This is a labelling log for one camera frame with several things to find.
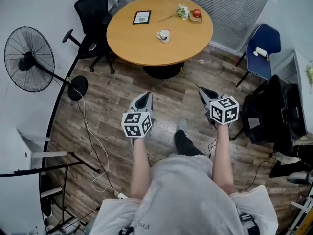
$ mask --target white wall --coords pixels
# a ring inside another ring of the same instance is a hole
[[[13,30],[29,26],[39,30],[51,45],[55,59],[55,73],[61,77],[67,74],[78,50],[71,41],[62,43],[68,30],[81,41],[83,29],[74,9],[77,0],[0,0],[0,56]],[[43,91],[26,92],[15,86],[0,58],[0,173],[7,172],[7,163],[12,140],[11,130],[45,136],[55,104],[59,85],[52,81]]]
[[[313,0],[268,0],[256,26],[266,23],[279,31],[281,52],[270,56],[272,68],[297,49],[313,60]]]

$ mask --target picture frame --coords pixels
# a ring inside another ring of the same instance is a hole
[[[133,25],[148,24],[150,20],[151,10],[136,11]]]

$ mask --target blue chair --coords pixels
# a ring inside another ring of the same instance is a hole
[[[236,87],[241,84],[241,82],[246,78],[246,76],[248,76],[249,73],[259,76],[265,80],[269,80],[272,77],[269,60],[267,61],[267,58],[261,55],[255,56],[253,54],[256,47],[266,50],[268,56],[272,53],[280,52],[279,32],[265,23],[257,27],[246,46],[246,51],[235,65],[238,66],[245,55],[247,55],[248,71],[238,82],[238,84],[236,84]]]

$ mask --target gray t-shirt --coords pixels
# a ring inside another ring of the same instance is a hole
[[[128,226],[136,235],[247,235],[239,213],[251,214],[262,235],[275,234],[277,217],[265,186],[228,196],[211,172],[203,155],[159,161],[144,199],[104,200],[90,235],[117,235]]]

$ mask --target round wooden table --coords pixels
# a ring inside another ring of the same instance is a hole
[[[200,9],[202,22],[183,20],[176,13],[178,4],[189,10]],[[151,10],[148,24],[133,25],[136,11]],[[160,21],[176,14],[174,17]],[[163,44],[157,33],[171,32],[170,42]],[[206,11],[190,0],[136,0],[112,18],[107,40],[120,58],[143,65],[152,77],[166,79],[177,75],[183,62],[199,54],[211,41],[212,20]]]

